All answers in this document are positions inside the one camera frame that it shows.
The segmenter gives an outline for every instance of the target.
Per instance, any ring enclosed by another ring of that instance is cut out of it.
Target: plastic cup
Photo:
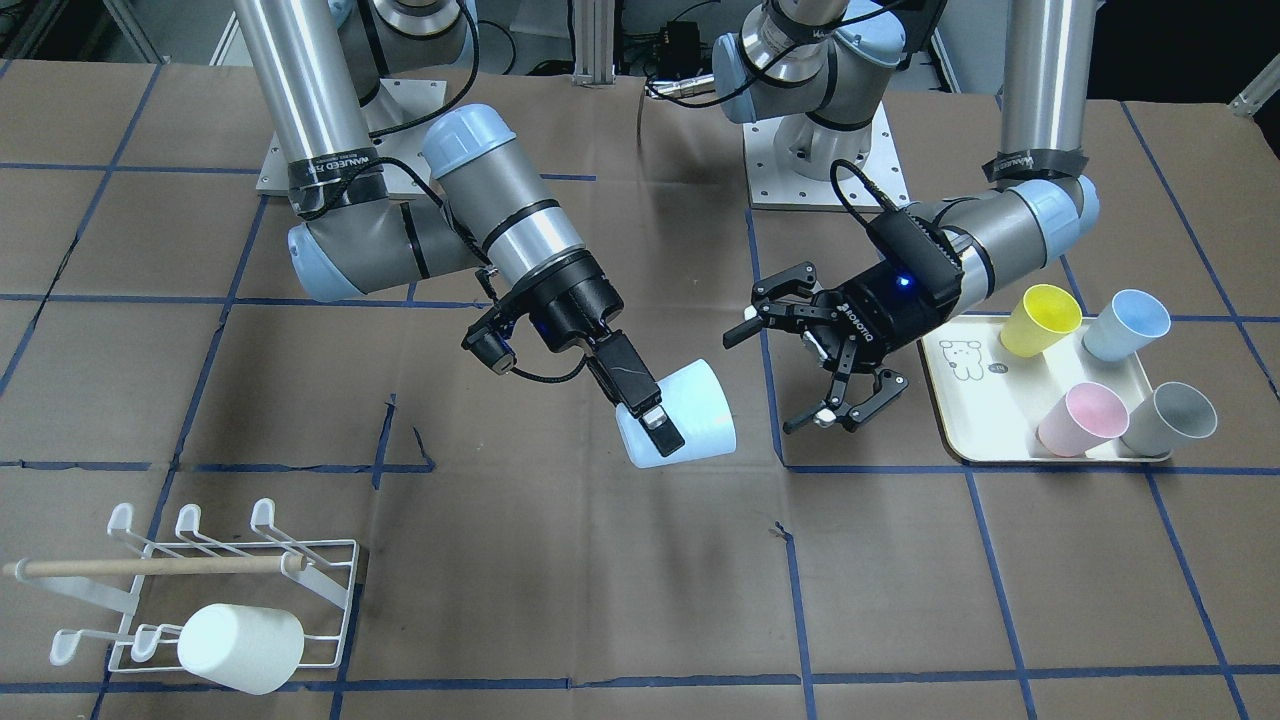
[[[1084,348],[1098,360],[1124,360],[1169,332],[1169,310],[1140,290],[1115,293],[1084,333]]]
[[[1059,457],[1075,457],[1129,429],[1124,401],[1107,386],[1080,383],[1066,391],[1036,428],[1036,437]]]
[[[266,694],[298,669],[302,643],[302,623],[292,612],[206,605],[178,634],[178,662],[206,680],[248,694]]]
[[[645,434],[640,420],[618,405],[614,409],[618,432],[622,433],[627,457],[636,468],[687,462],[737,450],[733,415],[728,410],[724,391],[716,379],[716,372],[705,360],[694,360],[658,380],[658,388],[662,391],[662,407],[684,436],[685,445],[667,457],[658,455],[658,448]]]
[[[1000,329],[1000,343],[1019,357],[1034,357],[1080,327],[1080,305],[1070,292],[1033,284]]]
[[[1164,383],[1129,416],[1120,441],[1138,455],[1165,455],[1217,430],[1217,411],[1187,383]]]

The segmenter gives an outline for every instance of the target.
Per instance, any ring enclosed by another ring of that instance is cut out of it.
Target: blue joint cap
[[[488,105],[463,105],[440,115],[422,137],[422,158],[435,177],[448,174],[499,145],[516,140]]]
[[[872,0],[852,0],[845,9],[845,19],[852,19],[879,10]],[[896,68],[906,47],[906,31],[893,13],[882,13],[836,31],[836,40],[850,51],[882,68]]]
[[[727,32],[716,38],[712,49],[712,72],[716,76],[716,96],[724,97],[735,90],[746,85],[750,74],[742,64],[742,55],[737,51],[737,36]],[[755,102],[751,100],[751,90],[737,97],[721,104],[724,117],[737,124],[754,123],[759,118],[755,114]]]
[[[1080,238],[1080,215],[1065,190],[1043,179],[1030,179],[1009,188],[1027,202],[1044,236],[1044,265],[1057,260]]]
[[[314,300],[333,302],[364,295],[329,260],[306,225],[291,228],[288,242],[293,272],[298,274],[302,290],[306,290]]]
[[[356,0],[329,0],[329,14],[333,15],[333,24],[342,27],[351,17],[351,9],[356,6]]]
[[[1102,202],[1098,200],[1098,188],[1093,184],[1093,181],[1080,176],[1075,178],[1080,183],[1080,190],[1084,191],[1084,209],[1080,210],[1080,234],[1088,234],[1093,229],[1093,225],[1098,224],[1098,214],[1102,211]]]

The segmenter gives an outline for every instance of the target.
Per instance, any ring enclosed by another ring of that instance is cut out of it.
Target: gray cup
[[[1187,383],[1164,383],[1129,415],[1120,441],[1139,455],[1165,455],[1217,429],[1217,411]]]

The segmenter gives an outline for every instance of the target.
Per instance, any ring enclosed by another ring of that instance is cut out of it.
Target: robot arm
[[[444,0],[374,3],[410,19],[440,5],[460,9]],[[237,0],[236,9],[288,161],[289,201],[305,220],[288,242],[312,297],[340,300],[492,265],[509,290],[498,297],[486,284],[494,306],[468,329],[465,348],[494,373],[513,370],[507,341],[529,315],[552,351],[584,351],[605,397],[641,425],[658,455],[685,445],[639,352],[608,324],[622,299],[492,108],[452,110],[426,131],[422,156],[445,204],[407,164],[379,156],[379,133],[361,113],[323,0]],[[392,202],[387,164],[410,172],[435,202]]]
[[[884,260],[832,290],[818,284],[813,263],[764,278],[744,323],[723,338],[727,348],[762,329],[800,334],[831,373],[826,397],[783,430],[810,420],[858,429],[908,386],[881,365],[887,354],[1047,266],[1092,229],[1097,192],[1079,173],[1093,10],[1087,0],[1014,0],[1002,143],[988,164],[997,190],[897,208],[856,164],[831,163],[836,196]],[[841,173],[852,173],[876,196],[878,217],[867,220],[849,206]],[[847,384],[859,373],[872,375],[873,391],[850,404]]]

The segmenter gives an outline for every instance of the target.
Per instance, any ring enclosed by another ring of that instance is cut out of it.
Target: tray
[[[1132,413],[1151,395],[1137,355],[1103,363],[1080,338],[1093,318],[1036,357],[1000,345],[1004,315],[961,315],[920,338],[942,434],[951,450],[974,462],[1158,462],[1119,439],[1076,457],[1059,457],[1036,439],[1036,425],[1066,391],[1085,380],[1114,389]]]

